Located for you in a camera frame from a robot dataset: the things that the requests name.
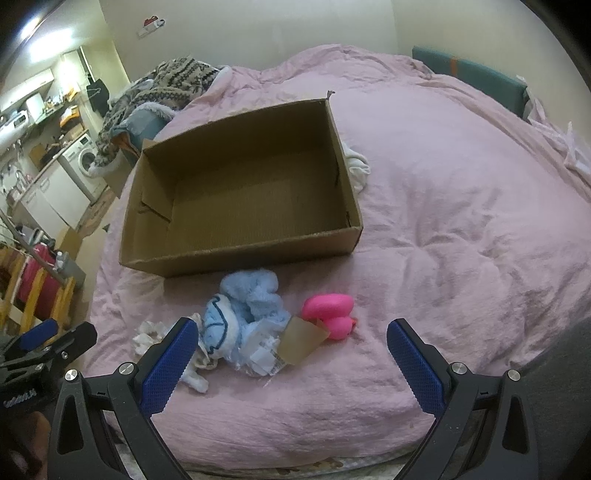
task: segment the kitchen cabinet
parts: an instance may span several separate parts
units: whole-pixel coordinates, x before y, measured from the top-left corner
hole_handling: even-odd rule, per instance
[[[74,230],[90,205],[90,200],[74,183],[64,168],[54,160],[36,181],[51,207]]]
[[[56,238],[67,226],[76,230],[89,205],[90,200],[54,158],[12,210],[16,222],[41,228]]]
[[[12,108],[19,108],[30,96],[35,95],[44,87],[48,89],[53,80],[54,76],[51,69],[44,70],[25,80],[20,85],[17,85],[0,96],[0,112],[5,113]]]
[[[13,218],[18,223],[42,229],[52,238],[57,238],[67,227],[66,222],[51,208],[47,199],[35,187],[29,189],[15,205]]]

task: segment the floor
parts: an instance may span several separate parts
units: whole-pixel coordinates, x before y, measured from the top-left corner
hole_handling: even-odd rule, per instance
[[[78,325],[86,320],[92,295],[95,291],[96,274],[99,271],[100,259],[103,254],[103,246],[107,232],[103,230],[111,221],[113,212],[118,207],[120,200],[115,198],[109,210],[101,220],[99,227],[91,235],[83,238],[82,246],[76,257],[76,263],[86,273],[86,279],[81,291],[76,292],[72,300],[72,325]]]

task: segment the washing machine door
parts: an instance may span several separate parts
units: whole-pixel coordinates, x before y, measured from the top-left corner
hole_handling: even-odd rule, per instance
[[[89,169],[96,160],[96,154],[91,148],[85,148],[78,155],[78,167],[83,175],[90,178]]]

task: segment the wooden drying rack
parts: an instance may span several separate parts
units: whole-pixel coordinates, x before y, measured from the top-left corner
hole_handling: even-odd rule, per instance
[[[64,278],[53,268],[52,265],[43,260],[35,249],[24,241],[22,235],[16,230],[10,218],[1,209],[0,218],[4,221],[4,224],[6,224],[14,239],[26,252],[18,251],[17,259],[12,266],[10,282],[8,283],[6,295],[4,295],[4,301],[0,305],[0,330],[4,328],[8,319],[11,319],[20,325],[20,333],[29,331],[37,322],[39,322],[39,319],[36,319],[34,316],[35,308],[37,307],[43,284],[45,283],[47,276],[50,275],[60,283],[60,288],[57,290],[56,298],[51,310],[51,318],[53,318],[59,325],[60,330],[58,335],[61,334],[64,329],[69,327],[68,313],[70,310],[70,304],[72,303],[72,296],[74,295],[74,287],[76,286],[74,277]],[[31,293],[27,298],[24,310],[21,312],[13,305],[12,298],[15,296],[16,289],[19,285],[27,255],[33,257],[41,265],[41,268],[35,275]]]

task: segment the white tissue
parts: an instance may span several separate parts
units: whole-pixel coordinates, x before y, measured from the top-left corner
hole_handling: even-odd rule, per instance
[[[197,327],[202,325],[201,317],[198,313],[191,316],[191,319],[197,323]],[[138,357],[142,357],[152,345],[160,343],[167,333],[171,330],[172,326],[167,326],[162,322],[153,324],[152,322],[142,322],[138,327],[138,334],[132,338],[135,354]],[[201,375],[195,372],[196,368],[212,369],[217,365],[217,361],[212,362],[205,351],[204,346],[199,345],[197,351],[193,354],[191,361],[185,368],[180,381],[188,385],[190,388],[196,390],[199,393],[207,392],[209,383]]]
[[[351,150],[345,142],[341,142],[341,144],[343,145],[343,153],[345,154],[347,168],[349,169],[351,185],[355,193],[359,193],[367,185],[368,177],[371,173],[368,159],[361,153]]]

